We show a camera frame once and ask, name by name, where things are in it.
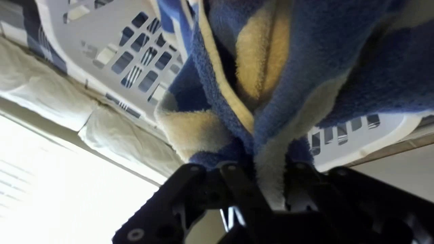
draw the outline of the laundry basket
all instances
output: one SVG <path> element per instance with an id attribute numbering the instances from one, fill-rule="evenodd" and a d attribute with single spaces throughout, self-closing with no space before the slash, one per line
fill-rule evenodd
<path id="1" fill-rule="evenodd" d="M 421 113 L 373 113 L 308 132 L 314 162 L 321 172 L 360 160 L 392 145 L 421 123 Z"/>
<path id="2" fill-rule="evenodd" d="M 68 73 L 131 115 L 155 124 L 155 108 L 182 66 L 147 0 L 37 0 L 48 39 Z M 308 134 L 319 170 L 398 142 L 420 115 L 379 113 Z"/>
<path id="3" fill-rule="evenodd" d="M 146 0 L 37 0 L 41 23 L 68 73 L 135 118 L 155 108 L 182 59 Z"/>

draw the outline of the white laundry basket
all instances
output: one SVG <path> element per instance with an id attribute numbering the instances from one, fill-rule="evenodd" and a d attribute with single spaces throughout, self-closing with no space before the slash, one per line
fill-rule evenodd
<path id="1" fill-rule="evenodd" d="M 37 0 L 48 39 L 71 76 L 137 118 L 155 107 L 182 66 L 147 0 Z M 410 134 L 420 115 L 380 113 L 308 134 L 319 170 L 345 165 Z"/>
<path id="2" fill-rule="evenodd" d="M 131 115 L 155 108 L 182 59 L 147 0 L 37 0 L 41 23 L 68 73 Z"/>
<path id="3" fill-rule="evenodd" d="M 308 132 L 315 166 L 329 170 L 392 145 L 421 123 L 418 113 L 373 113 L 335 127 L 315 127 Z"/>

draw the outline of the blue towel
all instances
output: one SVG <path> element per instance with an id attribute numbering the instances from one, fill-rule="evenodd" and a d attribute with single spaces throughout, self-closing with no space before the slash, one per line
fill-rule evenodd
<path id="1" fill-rule="evenodd" d="M 304 137 L 314 126 L 434 107 L 433 1 L 158 5 L 188 52 L 158 108 L 169 141 L 189 162 L 253 164 L 276 210 L 284 207 L 285 164 L 312 158 Z"/>

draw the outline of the blue and yellow blanket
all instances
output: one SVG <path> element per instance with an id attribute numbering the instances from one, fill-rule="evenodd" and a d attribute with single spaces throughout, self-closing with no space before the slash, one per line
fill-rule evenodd
<path id="1" fill-rule="evenodd" d="M 284 170 L 304 135 L 372 112 L 434 107 L 434 1 L 159 0 L 185 67 L 159 105 L 189 162 L 253 158 L 283 207 Z"/>

